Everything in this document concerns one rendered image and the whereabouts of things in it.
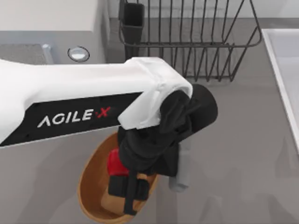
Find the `black cutlery holder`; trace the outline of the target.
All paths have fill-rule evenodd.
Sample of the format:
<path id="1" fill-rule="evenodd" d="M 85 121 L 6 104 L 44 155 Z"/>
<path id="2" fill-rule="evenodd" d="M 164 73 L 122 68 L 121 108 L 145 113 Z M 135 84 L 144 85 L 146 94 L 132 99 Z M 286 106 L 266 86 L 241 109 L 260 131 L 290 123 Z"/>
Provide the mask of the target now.
<path id="1" fill-rule="evenodd" d="M 142 3 L 130 3 L 120 0 L 119 21 L 125 45 L 137 45 L 141 42 L 144 27 L 145 6 Z"/>

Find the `grey metal tap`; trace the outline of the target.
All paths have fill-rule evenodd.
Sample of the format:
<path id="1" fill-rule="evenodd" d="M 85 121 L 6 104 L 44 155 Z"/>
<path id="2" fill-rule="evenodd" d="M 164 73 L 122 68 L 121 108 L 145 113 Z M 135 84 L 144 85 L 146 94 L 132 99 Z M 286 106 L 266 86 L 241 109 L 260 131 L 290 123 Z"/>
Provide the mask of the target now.
<path id="1" fill-rule="evenodd" d="M 53 58 L 51 53 L 51 46 L 49 44 L 42 45 L 43 54 L 47 64 L 53 64 Z"/>

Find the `red and black block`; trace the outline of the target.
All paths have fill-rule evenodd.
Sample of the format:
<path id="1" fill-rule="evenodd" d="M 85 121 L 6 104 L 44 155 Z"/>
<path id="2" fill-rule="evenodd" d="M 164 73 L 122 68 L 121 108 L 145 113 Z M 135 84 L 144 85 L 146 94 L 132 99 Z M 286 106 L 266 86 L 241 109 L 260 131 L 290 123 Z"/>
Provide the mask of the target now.
<path id="1" fill-rule="evenodd" d="M 119 149 L 113 149 L 107 160 L 109 175 L 108 193 L 112 196 L 125 198 L 127 195 L 129 170 L 125 168 L 119 158 Z M 146 179 L 136 178 L 134 199 L 146 201 L 149 197 L 150 184 Z"/>

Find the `white shallow tray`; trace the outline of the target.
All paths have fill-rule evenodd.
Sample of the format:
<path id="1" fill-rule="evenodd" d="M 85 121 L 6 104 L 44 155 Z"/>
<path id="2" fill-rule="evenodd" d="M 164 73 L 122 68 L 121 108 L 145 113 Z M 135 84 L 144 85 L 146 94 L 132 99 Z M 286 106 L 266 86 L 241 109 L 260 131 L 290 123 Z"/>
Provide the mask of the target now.
<path id="1" fill-rule="evenodd" d="M 299 28 L 267 28 L 262 34 L 299 154 Z"/>

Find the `wooden bowl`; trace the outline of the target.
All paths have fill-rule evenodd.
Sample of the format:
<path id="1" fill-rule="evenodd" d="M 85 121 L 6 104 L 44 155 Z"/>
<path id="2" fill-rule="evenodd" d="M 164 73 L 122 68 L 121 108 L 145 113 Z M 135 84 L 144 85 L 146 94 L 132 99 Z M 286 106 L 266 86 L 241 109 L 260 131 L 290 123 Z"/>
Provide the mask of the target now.
<path id="1" fill-rule="evenodd" d="M 83 213 L 97 224 L 125 224 L 134 219 L 123 213 L 124 198 L 108 194 L 107 159 L 118 146 L 118 132 L 106 137 L 95 149 L 78 182 L 78 202 Z"/>

